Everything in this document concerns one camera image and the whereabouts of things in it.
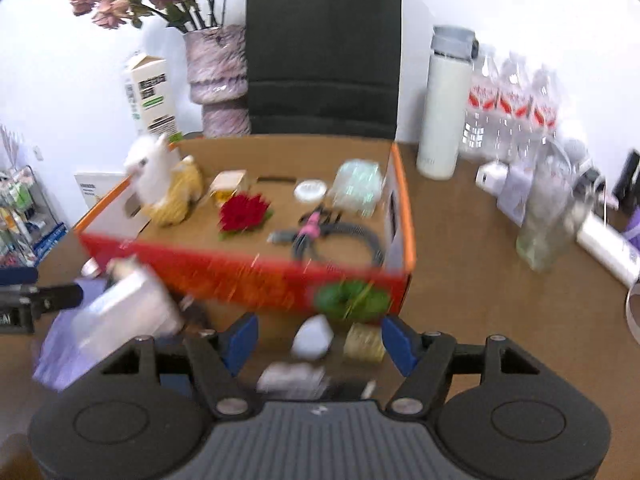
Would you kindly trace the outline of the small yellow box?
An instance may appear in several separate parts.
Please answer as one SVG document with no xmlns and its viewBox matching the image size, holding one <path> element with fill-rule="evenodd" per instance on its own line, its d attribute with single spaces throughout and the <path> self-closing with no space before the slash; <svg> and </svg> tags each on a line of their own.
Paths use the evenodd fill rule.
<svg viewBox="0 0 640 480">
<path fill-rule="evenodd" d="M 385 348 L 378 326 L 355 323 L 345 338 L 343 356 L 346 359 L 367 363 L 381 363 Z"/>
</svg>

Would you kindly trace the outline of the white wrapper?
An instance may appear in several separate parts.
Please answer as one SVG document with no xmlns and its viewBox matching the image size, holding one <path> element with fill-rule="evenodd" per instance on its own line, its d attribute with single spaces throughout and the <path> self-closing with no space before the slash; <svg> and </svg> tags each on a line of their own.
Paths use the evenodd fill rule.
<svg viewBox="0 0 640 480">
<path fill-rule="evenodd" d="M 307 363 L 272 363 L 260 375 L 256 390 L 276 399 L 319 399 L 329 381 L 323 367 Z"/>
</svg>

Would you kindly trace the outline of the purple knit pouch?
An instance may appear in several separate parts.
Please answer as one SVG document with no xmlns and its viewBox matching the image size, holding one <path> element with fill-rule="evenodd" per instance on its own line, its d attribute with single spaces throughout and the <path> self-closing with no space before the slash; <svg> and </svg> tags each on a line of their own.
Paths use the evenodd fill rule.
<svg viewBox="0 0 640 480">
<path fill-rule="evenodd" d="M 35 357 L 32 378 L 55 391 L 64 390 L 100 362 L 99 359 L 79 348 L 74 335 L 73 322 L 79 313 L 84 312 L 96 298 L 104 293 L 107 280 L 78 278 L 75 283 L 84 293 L 81 305 L 58 312 Z"/>
</svg>

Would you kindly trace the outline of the translucent plastic container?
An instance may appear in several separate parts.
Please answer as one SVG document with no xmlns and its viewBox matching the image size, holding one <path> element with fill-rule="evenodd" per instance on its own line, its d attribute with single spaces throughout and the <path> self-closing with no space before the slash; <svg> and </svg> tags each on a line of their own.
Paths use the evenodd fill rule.
<svg viewBox="0 0 640 480">
<path fill-rule="evenodd" d="M 164 283 L 135 258 L 107 263 L 113 284 L 74 317 L 72 330 L 80 351 L 102 360 L 137 336 L 179 333 L 184 322 Z"/>
</svg>

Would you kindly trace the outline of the red artificial flower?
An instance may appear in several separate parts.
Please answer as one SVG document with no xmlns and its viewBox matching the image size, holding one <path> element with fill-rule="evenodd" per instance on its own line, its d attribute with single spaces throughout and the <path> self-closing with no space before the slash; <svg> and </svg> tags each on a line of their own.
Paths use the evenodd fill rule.
<svg viewBox="0 0 640 480">
<path fill-rule="evenodd" d="M 271 203 L 262 194 L 236 193 L 219 211 L 219 237 L 223 240 L 261 229 L 272 217 Z"/>
</svg>

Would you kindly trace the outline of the white round disc device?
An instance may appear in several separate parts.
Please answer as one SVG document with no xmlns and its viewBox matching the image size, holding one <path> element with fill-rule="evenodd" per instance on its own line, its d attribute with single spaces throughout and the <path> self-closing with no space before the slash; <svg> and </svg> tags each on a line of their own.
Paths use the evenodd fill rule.
<svg viewBox="0 0 640 480">
<path fill-rule="evenodd" d="M 299 203 L 319 203 L 326 196 L 326 182 L 318 179 L 300 181 L 294 188 L 294 197 Z"/>
</svg>

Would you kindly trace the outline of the iridescent glitter bag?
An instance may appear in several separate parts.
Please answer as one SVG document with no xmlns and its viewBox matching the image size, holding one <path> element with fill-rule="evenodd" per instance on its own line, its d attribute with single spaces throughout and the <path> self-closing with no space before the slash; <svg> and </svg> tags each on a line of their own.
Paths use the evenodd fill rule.
<svg viewBox="0 0 640 480">
<path fill-rule="evenodd" d="M 337 209 L 372 217 L 382 198 L 380 165 L 372 160 L 349 159 L 338 168 L 329 196 Z"/>
</svg>

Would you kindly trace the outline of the alpaca plush toy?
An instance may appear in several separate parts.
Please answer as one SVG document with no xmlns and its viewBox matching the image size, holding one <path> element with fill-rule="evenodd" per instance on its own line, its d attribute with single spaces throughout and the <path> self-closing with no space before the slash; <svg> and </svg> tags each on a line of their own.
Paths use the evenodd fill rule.
<svg viewBox="0 0 640 480">
<path fill-rule="evenodd" d="M 204 195 L 204 178 L 194 157 L 172 150 L 167 134 L 138 136 L 125 168 L 142 212 L 156 226 L 183 222 Z"/>
</svg>

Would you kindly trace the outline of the metal storage rack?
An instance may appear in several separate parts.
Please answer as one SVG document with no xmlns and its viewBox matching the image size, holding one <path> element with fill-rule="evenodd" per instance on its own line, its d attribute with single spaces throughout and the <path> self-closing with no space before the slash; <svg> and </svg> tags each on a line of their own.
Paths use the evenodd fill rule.
<svg viewBox="0 0 640 480">
<path fill-rule="evenodd" d="M 1 266 L 38 266 L 66 235 L 31 166 L 1 174 Z"/>
</svg>

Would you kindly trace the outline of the white earbud case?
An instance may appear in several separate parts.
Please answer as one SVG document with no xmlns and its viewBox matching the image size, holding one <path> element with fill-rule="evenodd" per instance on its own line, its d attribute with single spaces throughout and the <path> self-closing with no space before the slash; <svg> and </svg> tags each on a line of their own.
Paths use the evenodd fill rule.
<svg viewBox="0 0 640 480">
<path fill-rule="evenodd" d="M 318 361 L 329 352 L 333 339 L 334 331 L 328 319 L 323 314 L 315 315 L 299 327 L 291 353 L 302 360 Z"/>
</svg>

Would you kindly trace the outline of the red cardboard box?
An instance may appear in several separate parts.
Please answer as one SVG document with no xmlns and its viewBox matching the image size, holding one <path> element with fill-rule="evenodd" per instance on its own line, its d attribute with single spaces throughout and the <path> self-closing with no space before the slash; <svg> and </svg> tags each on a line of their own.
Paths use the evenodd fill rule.
<svg viewBox="0 0 640 480">
<path fill-rule="evenodd" d="M 135 212 L 130 179 L 115 186 L 75 228 L 99 266 L 135 256 L 175 292 L 237 304 L 248 310 L 316 312 L 346 321 L 373 322 L 399 313 L 416 266 L 408 184 L 393 141 L 266 134 L 184 140 L 170 146 L 194 157 L 206 182 L 224 170 L 246 170 L 248 192 L 271 203 L 272 217 L 254 232 L 219 237 L 219 207 L 209 195 L 176 226 L 154 226 Z M 355 237 L 331 234 L 314 243 L 318 256 L 295 260 L 290 245 L 270 242 L 277 231 L 297 231 L 314 204 L 299 203 L 296 184 L 318 179 L 331 184 L 346 160 L 377 162 L 383 196 L 372 217 L 347 211 L 341 222 L 375 232 L 384 262 L 374 266 L 369 247 Z"/>
</svg>

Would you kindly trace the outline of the small white tin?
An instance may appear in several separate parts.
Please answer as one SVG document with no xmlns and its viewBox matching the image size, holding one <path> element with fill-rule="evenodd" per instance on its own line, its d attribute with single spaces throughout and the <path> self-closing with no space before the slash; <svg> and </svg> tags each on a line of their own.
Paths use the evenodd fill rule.
<svg viewBox="0 0 640 480">
<path fill-rule="evenodd" d="M 533 177 L 533 167 L 511 165 L 502 190 L 498 194 L 498 209 L 517 226 L 521 226 L 524 220 Z"/>
</svg>

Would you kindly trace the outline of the white charger adapter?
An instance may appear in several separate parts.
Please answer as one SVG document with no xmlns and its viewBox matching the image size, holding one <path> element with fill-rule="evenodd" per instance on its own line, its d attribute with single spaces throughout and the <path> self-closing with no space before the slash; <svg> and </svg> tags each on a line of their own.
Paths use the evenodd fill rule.
<svg viewBox="0 0 640 480">
<path fill-rule="evenodd" d="M 509 166 L 494 160 L 477 169 L 475 184 L 492 196 L 498 196 L 506 183 Z"/>
</svg>

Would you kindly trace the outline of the water bottle left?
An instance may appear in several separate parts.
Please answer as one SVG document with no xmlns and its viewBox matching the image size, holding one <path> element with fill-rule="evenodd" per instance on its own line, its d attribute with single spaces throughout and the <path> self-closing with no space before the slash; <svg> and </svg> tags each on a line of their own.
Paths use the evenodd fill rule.
<svg viewBox="0 0 640 480">
<path fill-rule="evenodd" d="M 491 158 L 497 132 L 494 111 L 498 101 L 498 68 L 495 51 L 480 47 L 473 63 L 471 87 L 466 101 L 460 152 L 467 159 Z"/>
</svg>

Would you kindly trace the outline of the water bottle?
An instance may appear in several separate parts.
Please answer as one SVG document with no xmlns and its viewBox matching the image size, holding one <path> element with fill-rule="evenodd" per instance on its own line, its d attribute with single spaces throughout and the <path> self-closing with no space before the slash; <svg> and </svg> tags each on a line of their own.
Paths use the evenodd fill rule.
<svg viewBox="0 0 640 480">
<path fill-rule="evenodd" d="M 467 159 L 491 158 L 497 132 L 494 111 L 498 101 L 498 68 L 495 51 L 480 47 L 473 63 L 471 87 L 466 101 L 460 152 Z"/>
<path fill-rule="evenodd" d="M 512 160 L 525 162 L 532 156 L 533 130 L 528 118 L 530 96 L 524 58 L 509 55 L 501 65 L 498 86 L 498 110 L 511 133 Z"/>
<path fill-rule="evenodd" d="M 558 125 L 559 97 L 555 72 L 541 66 L 533 74 L 527 87 L 529 96 L 529 141 L 531 148 L 538 145 L 545 136 L 555 136 Z"/>
</svg>

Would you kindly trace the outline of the milk carton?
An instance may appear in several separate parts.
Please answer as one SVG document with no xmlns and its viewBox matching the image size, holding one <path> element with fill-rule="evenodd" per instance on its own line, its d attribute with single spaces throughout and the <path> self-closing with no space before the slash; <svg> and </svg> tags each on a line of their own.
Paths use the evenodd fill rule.
<svg viewBox="0 0 640 480">
<path fill-rule="evenodd" d="M 163 58 L 134 52 L 124 68 L 124 88 L 138 136 L 172 136 L 178 132 L 175 100 Z"/>
</svg>

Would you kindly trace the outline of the clear glass cup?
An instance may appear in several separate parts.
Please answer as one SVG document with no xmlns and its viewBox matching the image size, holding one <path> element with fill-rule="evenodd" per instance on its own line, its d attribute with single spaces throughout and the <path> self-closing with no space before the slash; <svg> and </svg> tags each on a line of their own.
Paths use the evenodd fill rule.
<svg viewBox="0 0 640 480">
<path fill-rule="evenodd" d="M 518 255 L 536 272 L 549 269 L 574 243 L 595 200 L 588 174 L 575 169 L 558 141 L 543 138 L 516 238 Z"/>
</svg>

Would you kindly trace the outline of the white power strip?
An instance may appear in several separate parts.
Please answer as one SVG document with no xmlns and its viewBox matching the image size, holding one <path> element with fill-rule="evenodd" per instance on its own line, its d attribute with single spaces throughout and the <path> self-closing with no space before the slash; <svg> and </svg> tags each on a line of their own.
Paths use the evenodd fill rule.
<svg viewBox="0 0 640 480">
<path fill-rule="evenodd" d="M 627 288 L 639 281 L 638 249 L 595 214 L 580 228 L 577 244 Z"/>
</svg>

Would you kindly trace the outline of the water bottle middle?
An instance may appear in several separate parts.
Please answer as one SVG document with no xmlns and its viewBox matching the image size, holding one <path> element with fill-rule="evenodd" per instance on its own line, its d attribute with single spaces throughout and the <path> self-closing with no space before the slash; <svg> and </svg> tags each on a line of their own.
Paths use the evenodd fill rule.
<svg viewBox="0 0 640 480">
<path fill-rule="evenodd" d="M 530 96 L 524 58 L 509 55 L 501 65 L 498 86 L 498 110 L 511 133 L 512 160 L 525 162 L 532 156 L 533 130 L 528 118 Z"/>
</svg>

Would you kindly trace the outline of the purple package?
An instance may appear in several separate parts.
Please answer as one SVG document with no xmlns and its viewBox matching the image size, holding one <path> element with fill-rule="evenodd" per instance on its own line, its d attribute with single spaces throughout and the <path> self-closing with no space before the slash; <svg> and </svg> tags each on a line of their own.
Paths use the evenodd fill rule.
<svg viewBox="0 0 640 480">
<path fill-rule="evenodd" d="M 630 216 L 626 228 L 622 231 L 622 237 L 640 252 L 640 207 Z"/>
</svg>

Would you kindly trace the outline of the water bottle right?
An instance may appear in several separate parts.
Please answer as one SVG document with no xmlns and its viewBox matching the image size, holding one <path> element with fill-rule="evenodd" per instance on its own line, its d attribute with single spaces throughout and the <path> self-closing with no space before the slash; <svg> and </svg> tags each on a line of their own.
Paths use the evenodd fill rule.
<svg viewBox="0 0 640 480">
<path fill-rule="evenodd" d="M 541 66 L 533 74 L 527 87 L 529 96 L 529 141 L 531 148 L 538 145 L 545 136 L 555 136 L 558 125 L 559 97 L 555 72 Z"/>
</svg>

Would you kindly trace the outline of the white thermos bottle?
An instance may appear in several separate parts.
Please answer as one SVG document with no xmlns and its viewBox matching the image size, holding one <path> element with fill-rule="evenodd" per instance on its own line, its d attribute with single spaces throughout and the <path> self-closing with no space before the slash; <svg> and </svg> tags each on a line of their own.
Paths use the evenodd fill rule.
<svg viewBox="0 0 640 480">
<path fill-rule="evenodd" d="M 452 25 L 433 27 L 416 156 L 416 168 L 429 179 L 448 180 L 456 169 L 477 47 L 471 29 Z"/>
</svg>

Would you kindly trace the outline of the black cosmetic tubes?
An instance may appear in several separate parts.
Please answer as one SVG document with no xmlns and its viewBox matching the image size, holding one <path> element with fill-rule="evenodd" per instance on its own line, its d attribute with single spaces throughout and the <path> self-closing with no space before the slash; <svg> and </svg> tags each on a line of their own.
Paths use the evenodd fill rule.
<svg viewBox="0 0 640 480">
<path fill-rule="evenodd" d="M 613 188 L 613 196 L 620 206 L 623 205 L 632 195 L 634 188 L 634 176 L 639 169 L 640 155 L 636 150 L 631 150 L 625 160 L 620 177 L 616 181 Z"/>
</svg>

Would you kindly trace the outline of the purple flower vase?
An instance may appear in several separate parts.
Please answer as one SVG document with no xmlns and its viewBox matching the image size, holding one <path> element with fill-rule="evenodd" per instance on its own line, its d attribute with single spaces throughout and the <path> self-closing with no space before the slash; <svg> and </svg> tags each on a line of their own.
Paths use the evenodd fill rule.
<svg viewBox="0 0 640 480">
<path fill-rule="evenodd" d="M 194 30 L 183 39 L 190 99 L 202 108 L 204 136 L 250 134 L 245 27 Z"/>
</svg>

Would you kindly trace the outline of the black paper bag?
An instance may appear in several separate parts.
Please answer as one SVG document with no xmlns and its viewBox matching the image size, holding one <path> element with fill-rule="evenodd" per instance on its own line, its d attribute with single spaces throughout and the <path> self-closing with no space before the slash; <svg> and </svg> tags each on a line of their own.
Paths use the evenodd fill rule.
<svg viewBox="0 0 640 480">
<path fill-rule="evenodd" d="M 255 134 L 396 136 L 402 0 L 246 0 Z"/>
</svg>

